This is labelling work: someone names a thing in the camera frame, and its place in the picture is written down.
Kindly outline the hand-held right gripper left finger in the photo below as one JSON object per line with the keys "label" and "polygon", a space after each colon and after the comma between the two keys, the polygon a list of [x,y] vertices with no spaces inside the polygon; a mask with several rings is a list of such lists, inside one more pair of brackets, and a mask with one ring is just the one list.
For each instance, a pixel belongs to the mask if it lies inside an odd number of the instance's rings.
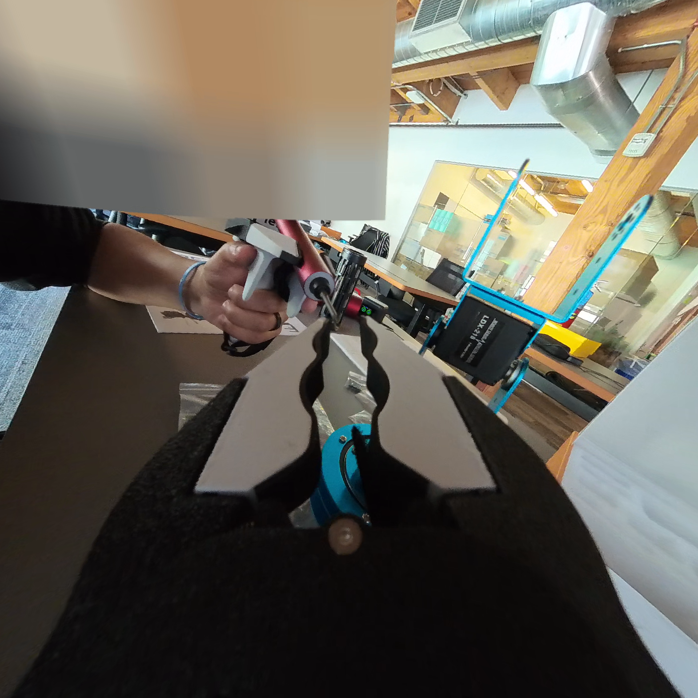
{"label": "hand-held right gripper left finger", "polygon": [[195,486],[198,494],[301,505],[321,472],[318,420],[331,325],[318,319],[250,371]]}

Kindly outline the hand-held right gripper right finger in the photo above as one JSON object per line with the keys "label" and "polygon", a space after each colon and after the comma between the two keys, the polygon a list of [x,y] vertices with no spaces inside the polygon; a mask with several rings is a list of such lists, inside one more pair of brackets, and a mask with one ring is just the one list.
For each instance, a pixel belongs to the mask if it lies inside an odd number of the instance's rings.
{"label": "hand-held right gripper right finger", "polygon": [[360,320],[360,340],[376,403],[361,461],[366,493],[387,503],[495,494],[447,376],[372,319]]}

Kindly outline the red metal tube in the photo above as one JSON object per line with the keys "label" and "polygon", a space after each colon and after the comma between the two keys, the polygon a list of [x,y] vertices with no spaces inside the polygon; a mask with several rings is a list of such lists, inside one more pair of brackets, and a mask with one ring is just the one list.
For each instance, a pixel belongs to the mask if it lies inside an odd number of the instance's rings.
{"label": "red metal tube", "polygon": [[291,238],[300,255],[299,277],[304,286],[304,302],[312,300],[321,302],[333,320],[332,296],[335,289],[335,275],[314,247],[309,236],[301,228],[298,221],[276,219],[276,227],[280,233]]}

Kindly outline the person's left forearm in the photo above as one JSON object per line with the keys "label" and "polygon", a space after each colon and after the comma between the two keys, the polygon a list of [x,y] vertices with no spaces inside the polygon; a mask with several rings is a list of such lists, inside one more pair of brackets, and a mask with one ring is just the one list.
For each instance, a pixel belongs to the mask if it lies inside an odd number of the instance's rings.
{"label": "person's left forearm", "polygon": [[84,285],[113,300],[188,308],[197,265],[89,209],[1,201],[1,285],[23,292]]}

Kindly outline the person's left hand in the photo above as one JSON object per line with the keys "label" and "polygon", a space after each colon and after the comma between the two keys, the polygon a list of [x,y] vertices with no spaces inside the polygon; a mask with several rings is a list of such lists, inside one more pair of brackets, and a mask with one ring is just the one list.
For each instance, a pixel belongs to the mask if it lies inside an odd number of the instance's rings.
{"label": "person's left hand", "polygon": [[246,344],[262,344],[279,336],[288,319],[287,302],[274,290],[257,290],[242,299],[256,250],[244,242],[225,244],[189,281],[188,308],[228,336]]}

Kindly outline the black metal cylinder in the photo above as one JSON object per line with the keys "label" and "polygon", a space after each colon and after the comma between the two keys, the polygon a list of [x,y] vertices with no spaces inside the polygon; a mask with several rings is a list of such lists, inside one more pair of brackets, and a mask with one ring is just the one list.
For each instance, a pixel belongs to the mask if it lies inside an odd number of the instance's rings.
{"label": "black metal cylinder", "polygon": [[335,289],[332,296],[335,329],[341,324],[349,301],[367,261],[363,251],[344,246],[336,267]]}

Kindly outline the clear plastic bag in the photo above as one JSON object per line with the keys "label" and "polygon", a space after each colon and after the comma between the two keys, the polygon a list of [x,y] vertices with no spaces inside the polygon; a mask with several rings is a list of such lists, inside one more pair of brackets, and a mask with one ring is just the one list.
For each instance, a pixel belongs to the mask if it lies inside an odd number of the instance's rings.
{"label": "clear plastic bag", "polygon": [[179,386],[179,436],[214,441],[227,424],[246,387],[245,378],[227,385],[182,383]]}

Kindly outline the small device with green lights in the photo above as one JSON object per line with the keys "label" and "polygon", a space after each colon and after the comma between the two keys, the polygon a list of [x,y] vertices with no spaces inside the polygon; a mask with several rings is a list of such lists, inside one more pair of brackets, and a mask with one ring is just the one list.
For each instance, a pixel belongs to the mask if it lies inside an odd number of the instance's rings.
{"label": "small device with green lights", "polygon": [[359,317],[372,318],[376,322],[382,323],[382,320],[388,314],[388,305],[378,298],[370,296],[359,296],[352,294],[346,306],[345,315],[352,319]]}

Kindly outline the black bag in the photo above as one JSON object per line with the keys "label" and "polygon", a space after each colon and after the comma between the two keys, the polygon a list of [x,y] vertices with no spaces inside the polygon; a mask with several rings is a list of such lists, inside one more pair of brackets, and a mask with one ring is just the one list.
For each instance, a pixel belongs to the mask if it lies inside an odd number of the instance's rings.
{"label": "black bag", "polygon": [[368,252],[382,259],[388,259],[389,257],[389,234],[367,223],[363,225],[359,234],[349,240],[349,244],[355,249]]}

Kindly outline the white printed paper sheet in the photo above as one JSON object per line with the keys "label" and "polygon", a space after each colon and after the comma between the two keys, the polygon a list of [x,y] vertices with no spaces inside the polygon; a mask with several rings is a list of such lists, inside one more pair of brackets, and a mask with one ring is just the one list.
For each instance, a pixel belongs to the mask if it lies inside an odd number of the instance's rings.
{"label": "white printed paper sheet", "polygon": [[[221,330],[206,320],[195,320],[180,310],[158,306],[146,306],[146,310],[156,331],[160,334],[210,334],[220,335]],[[287,320],[281,329],[281,336],[295,336],[306,328],[297,318]]]}

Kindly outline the black monitor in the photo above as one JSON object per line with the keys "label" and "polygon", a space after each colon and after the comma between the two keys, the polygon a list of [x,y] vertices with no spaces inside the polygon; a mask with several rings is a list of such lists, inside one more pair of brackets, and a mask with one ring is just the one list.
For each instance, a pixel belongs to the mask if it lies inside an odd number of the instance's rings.
{"label": "black monitor", "polygon": [[426,278],[426,282],[454,297],[465,286],[464,268],[447,258],[442,258]]}

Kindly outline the potted green plant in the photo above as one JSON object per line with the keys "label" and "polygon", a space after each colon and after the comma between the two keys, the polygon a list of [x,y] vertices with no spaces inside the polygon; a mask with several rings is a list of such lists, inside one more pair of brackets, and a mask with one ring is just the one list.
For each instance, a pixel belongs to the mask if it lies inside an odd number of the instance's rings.
{"label": "potted green plant", "polygon": [[586,337],[598,344],[589,354],[589,360],[607,369],[614,368],[619,360],[627,356],[629,343],[626,336],[629,331],[630,325],[626,322],[605,317],[598,319],[586,331]]}

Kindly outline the glass partition wall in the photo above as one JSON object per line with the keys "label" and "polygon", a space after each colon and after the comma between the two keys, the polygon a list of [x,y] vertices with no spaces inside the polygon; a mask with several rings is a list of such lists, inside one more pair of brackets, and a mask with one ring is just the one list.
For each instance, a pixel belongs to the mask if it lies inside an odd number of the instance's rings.
{"label": "glass partition wall", "polygon": [[[427,278],[448,260],[466,266],[496,213],[514,170],[437,161],[394,261]],[[494,225],[469,275],[521,300],[580,206],[593,179],[528,172]],[[591,356],[657,354],[697,308],[697,192],[661,190],[650,212],[565,327],[599,344]]]}

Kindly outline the wooden post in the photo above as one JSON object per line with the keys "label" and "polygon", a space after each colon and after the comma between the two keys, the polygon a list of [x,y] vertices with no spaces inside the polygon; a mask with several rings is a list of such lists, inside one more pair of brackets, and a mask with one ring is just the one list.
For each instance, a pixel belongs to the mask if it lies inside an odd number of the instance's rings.
{"label": "wooden post", "polygon": [[676,79],[677,57],[620,150],[601,174],[593,192],[540,267],[524,295],[523,300],[528,305],[547,313],[554,312],[612,233],[616,223],[639,198],[657,192],[697,138],[696,25],[687,39],[685,78],[676,93],[675,109],[644,157],[634,159],[623,155],[632,136],[644,131],[654,111],[668,95]]}

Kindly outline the round silver ceiling duct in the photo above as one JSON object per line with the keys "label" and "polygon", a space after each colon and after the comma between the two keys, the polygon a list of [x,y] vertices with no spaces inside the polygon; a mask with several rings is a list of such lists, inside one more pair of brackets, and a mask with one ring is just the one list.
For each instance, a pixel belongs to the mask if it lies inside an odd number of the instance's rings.
{"label": "round silver ceiling duct", "polygon": [[589,2],[615,20],[642,13],[661,1],[467,1],[464,26],[470,42],[421,53],[408,39],[414,18],[399,22],[395,31],[393,68],[420,64],[466,52],[540,37],[548,17],[558,9]]}

